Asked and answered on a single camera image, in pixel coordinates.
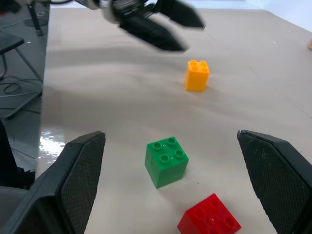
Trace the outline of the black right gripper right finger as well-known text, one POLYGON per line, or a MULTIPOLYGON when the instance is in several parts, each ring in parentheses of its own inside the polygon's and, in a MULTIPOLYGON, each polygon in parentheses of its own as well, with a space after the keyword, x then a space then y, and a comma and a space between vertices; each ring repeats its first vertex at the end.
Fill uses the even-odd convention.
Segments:
POLYGON ((253 190, 279 234, 312 232, 312 166, 287 141, 237 133, 253 190))

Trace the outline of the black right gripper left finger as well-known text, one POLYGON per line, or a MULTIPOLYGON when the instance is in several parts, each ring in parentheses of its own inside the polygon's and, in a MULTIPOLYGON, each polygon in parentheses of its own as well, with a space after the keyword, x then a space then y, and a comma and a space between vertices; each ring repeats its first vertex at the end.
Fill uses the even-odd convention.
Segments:
POLYGON ((30 189, 0 188, 2 234, 82 234, 96 198, 105 132, 68 142, 30 189))

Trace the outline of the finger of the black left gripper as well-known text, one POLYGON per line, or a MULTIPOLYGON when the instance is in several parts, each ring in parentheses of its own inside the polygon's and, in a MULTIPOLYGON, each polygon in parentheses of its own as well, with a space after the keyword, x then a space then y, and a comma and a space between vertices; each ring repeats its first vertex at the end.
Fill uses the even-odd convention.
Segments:
POLYGON ((166 15, 170 20, 185 27, 205 28, 204 21, 195 9, 180 0, 158 0, 153 12, 166 15))
POLYGON ((119 27, 140 40, 164 51, 186 51, 170 31, 143 16, 130 16, 121 20, 119 27))

